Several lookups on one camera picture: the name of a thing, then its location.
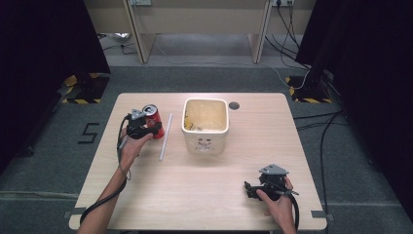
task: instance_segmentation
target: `black curtain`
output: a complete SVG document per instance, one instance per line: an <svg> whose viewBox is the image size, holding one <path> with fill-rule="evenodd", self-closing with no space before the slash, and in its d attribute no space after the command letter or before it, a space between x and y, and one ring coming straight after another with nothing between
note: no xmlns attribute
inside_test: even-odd
<svg viewBox="0 0 413 234"><path fill-rule="evenodd" d="M40 131L64 79L110 69L82 0L1 1L0 31L1 173Z"/></svg>
<svg viewBox="0 0 413 234"><path fill-rule="evenodd" d="M360 141L413 220L413 2L350 1L348 27L335 42L324 40L328 30L342 30L329 27L335 12L327 2L336 1L317 1L297 60L314 64L322 43L338 45L321 68L333 72Z"/></svg>

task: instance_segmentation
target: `power strip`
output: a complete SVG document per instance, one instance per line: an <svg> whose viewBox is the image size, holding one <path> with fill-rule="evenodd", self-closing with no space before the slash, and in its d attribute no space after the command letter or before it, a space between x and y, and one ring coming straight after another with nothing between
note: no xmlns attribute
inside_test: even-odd
<svg viewBox="0 0 413 234"><path fill-rule="evenodd" d="M130 0L131 6L152 6L151 0Z"/></svg>
<svg viewBox="0 0 413 234"><path fill-rule="evenodd" d="M278 0L273 0L273 7L277 7L277 1ZM289 7L289 6L294 6L294 0L280 0L282 4L280 7Z"/></svg>

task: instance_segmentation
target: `white straw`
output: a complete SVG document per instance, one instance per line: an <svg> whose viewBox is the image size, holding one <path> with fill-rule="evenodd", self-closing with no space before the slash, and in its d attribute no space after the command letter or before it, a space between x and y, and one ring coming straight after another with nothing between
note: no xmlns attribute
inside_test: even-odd
<svg viewBox="0 0 413 234"><path fill-rule="evenodd" d="M168 141L168 135L169 135L169 129L170 129L171 122L172 122L172 113L169 115L167 131L165 132L165 135L164 135L164 144L162 145L162 150L161 150L161 155L159 156L159 161L164 160L165 148L167 147L167 141Z"/></svg>

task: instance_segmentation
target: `wooden table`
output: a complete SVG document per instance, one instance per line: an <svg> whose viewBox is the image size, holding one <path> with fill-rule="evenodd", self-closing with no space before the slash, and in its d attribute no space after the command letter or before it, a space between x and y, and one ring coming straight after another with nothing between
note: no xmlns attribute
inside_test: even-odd
<svg viewBox="0 0 413 234"><path fill-rule="evenodd" d="M229 110L230 129L220 155L192 155L181 131L187 98L222 98L237 102ZM283 94L121 94L94 156L76 208L93 204L118 167L116 141L123 118L146 104L159 107L167 126L173 114L164 161L164 138L145 144L131 167L109 229L121 230L277 230L263 215L265 204L247 198L244 181L259 185L259 169L276 164L288 177L300 208L300 230L322 230L325 218L304 151ZM79 214L69 221L79 227Z"/></svg>

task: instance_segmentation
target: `soda can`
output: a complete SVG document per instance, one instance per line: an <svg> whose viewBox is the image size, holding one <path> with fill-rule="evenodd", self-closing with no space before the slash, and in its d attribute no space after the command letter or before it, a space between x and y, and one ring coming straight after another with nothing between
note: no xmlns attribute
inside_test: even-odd
<svg viewBox="0 0 413 234"><path fill-rule="evenodd" d="M155 127L155 124L157 122L162 122L161 116L159 115L158 107L156 107L154 104L148 104L148 105L143 106L142 111L146 113L145 120L146 120L146 126L148 128ZM164 136L164 134L165 134L164 126L162 126L161 129L158 131L158 133L154 135L154 138L161 138Z"/></svg>

